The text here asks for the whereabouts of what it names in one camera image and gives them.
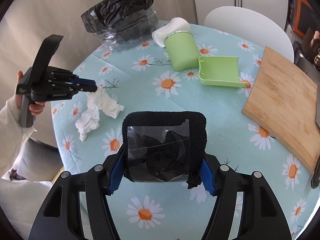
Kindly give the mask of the white sleeve forearm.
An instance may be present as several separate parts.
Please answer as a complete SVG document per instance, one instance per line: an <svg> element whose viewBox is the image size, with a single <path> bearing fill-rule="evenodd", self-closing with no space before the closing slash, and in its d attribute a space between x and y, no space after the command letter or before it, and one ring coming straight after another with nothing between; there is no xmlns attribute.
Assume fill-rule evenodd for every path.
<svg viewBox="0 0 320 240"><path fill-rule="evenodd" d="M23 144L35 131L33 127L22 128L19 124L20 110L15 98L11 97L1 109L1 177L13 166Z"/></svg>

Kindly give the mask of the person's left hand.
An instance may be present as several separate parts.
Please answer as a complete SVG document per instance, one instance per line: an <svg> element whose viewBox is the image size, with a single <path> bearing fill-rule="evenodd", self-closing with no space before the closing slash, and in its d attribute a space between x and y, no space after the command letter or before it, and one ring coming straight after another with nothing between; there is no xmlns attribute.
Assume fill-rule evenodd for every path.
<svg viewBox="0 0 320 240"><path fill-rule="evenodd" d="M22 79L23 77L23 72L21 70L19 70L17 72L17 81L16 81L16 84L18 84L20 82L20 80ZM15 94L15 102L16 102L16 105L19 109L21 109L21 104L22 104L22 96L21 95L18 95L18 94ZM40 115L43 111L44 111L44 108L45 108L45 102L35 102L34 104L30 104L29 105L29 110L31 112L31 114L33 116L38 116Z"/></svg>

